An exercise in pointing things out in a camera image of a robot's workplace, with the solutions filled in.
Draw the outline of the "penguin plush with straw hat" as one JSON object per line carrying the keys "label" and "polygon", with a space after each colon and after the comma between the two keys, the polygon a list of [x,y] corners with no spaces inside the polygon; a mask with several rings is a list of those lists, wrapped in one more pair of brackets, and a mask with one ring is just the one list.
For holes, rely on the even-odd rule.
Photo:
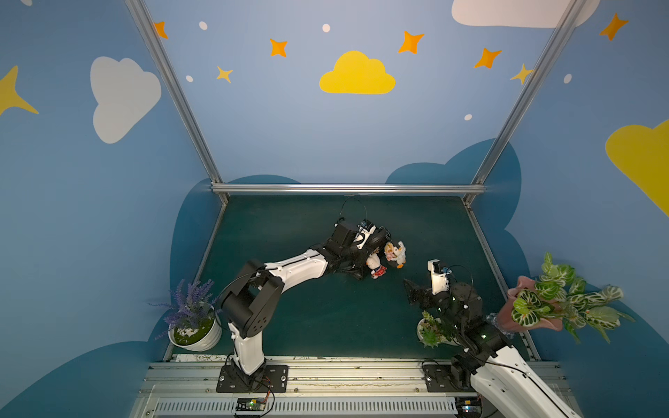
{"label": "penguin plush with straw hat", "polygon": [[390,266],[403,268],[406,264],[406,247],[402,241],[388,241],[384,247],[384,254]]}

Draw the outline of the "white red plush charm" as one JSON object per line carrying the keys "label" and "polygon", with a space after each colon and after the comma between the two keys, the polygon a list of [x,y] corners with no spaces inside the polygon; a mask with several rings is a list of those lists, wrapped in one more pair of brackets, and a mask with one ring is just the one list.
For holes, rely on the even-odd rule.
{"label": "white red plush charm", "polygon": [[371,254],[366,261],[366,265],[370,270],[371,277],[376,280],[385,275],[387,268],[383,266],[381,259],[377,253]]}

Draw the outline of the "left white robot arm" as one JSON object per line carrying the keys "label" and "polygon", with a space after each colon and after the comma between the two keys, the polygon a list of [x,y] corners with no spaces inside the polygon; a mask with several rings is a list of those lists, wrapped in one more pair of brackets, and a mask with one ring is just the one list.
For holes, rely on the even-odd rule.
{"label": "left white robot arm", "polygon": [[244,376],[264,368],[262,332],[272,319],[282,294],[308,280],[341,273],[357,280],[385,274],[383,250],[391,233],[365,219],[359,225],[339,219],[334,233],[293,258],[272,263],[249,261],[221,292],[218,308],[228,321],[233,364]]}

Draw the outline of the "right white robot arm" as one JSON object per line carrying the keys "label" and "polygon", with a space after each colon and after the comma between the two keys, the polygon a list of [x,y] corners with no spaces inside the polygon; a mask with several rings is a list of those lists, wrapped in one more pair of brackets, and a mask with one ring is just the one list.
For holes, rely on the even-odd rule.
{"label": "right white robot arm", "polygon": [[455,388],[471,388],[506,417],[577,417],[520,355],[510,340],[483,315],[483,300],[467,283],[438,277],[436,289],[403,281],[409,302],[433,309],[449,338],[465,349],[451,358]]}

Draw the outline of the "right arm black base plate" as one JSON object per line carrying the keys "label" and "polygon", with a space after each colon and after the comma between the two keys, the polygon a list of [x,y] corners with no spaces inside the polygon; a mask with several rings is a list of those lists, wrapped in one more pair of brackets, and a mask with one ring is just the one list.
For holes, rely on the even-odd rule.
{"label": "right arm black base plate", "polygon": [[470,373],[460,365],[431,363],[421,365],[421,369],[429,393],[474,391],[470,386]]}

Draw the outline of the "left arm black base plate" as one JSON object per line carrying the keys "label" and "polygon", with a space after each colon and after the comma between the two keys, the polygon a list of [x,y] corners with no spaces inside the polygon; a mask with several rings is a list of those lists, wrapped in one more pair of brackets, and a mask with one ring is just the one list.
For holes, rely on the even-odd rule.
{"label": "left arm black base plate", "polygon": [[289,380],[288,365],[265,365],[251,374],[244,374],[234,363],[221,368],[216,385],[217,393],[285,393]]}

